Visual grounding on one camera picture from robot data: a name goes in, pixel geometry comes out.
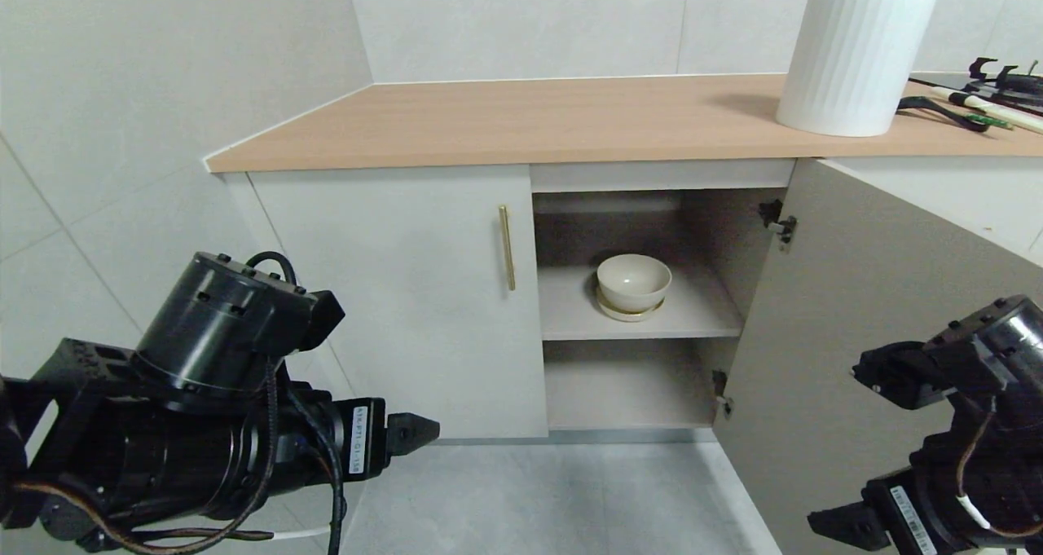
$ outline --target gold door handle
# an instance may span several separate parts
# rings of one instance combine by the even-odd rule
[[[500,234],[504,240],[504,262],[507,264],[507,288],[514,292],[514,255],[511,254],[511,224],[507,217],[507,206],[500,206]]]

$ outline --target cabinet door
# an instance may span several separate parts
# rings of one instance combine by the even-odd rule
[[[799,162],[790,214],[792,246],[768,255],[727,384],[733,410],[713,429],[782,553],[864,553],[811,533],[805,516],[906,466],[951,409],[897,408],[850,366],[1000,296],[1043,303],[1043,268],[829,162]]]
[[[440,421],[443,438],[547,435],[528,166],[250,178],[301,283],[347,313],[330,340],[356,392]]]

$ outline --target wooden countertop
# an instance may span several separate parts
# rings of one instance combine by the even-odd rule
[[[664,159],[1014,154],[1043,136],[902,114],[877,138],[775,123],[782,75],[375,85],[209,159],[212,172]],[[922,95],[909,83],[906,95]]]

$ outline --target gray floor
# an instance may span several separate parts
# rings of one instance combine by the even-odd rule
[[[717,443],[436,447],[369,481],[354,554],[728,554],[778,549]]]

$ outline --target door hinge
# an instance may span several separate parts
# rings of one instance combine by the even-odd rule
[[[791,214],[790,217],[779,219],[782,216],[781,199],[758,204],[757,214],[763,221],[765,228],[779,237],[779,251],[786,251],[793,242],[793,233],[797,231],[797,217]]]
[[[728,375],[720,369],[715,369],[710,372],[710,376],[713,378],[713,395],[717,397],[718,405],[724,411],[724,417],[731,418],[735,402],[731,397],[724,395],[724,389],[728,385]]]
[[[724,411],[724,417],[731,418],[731,413],[735,410],[735,401],[730,396],[718,396],[718,405]]]

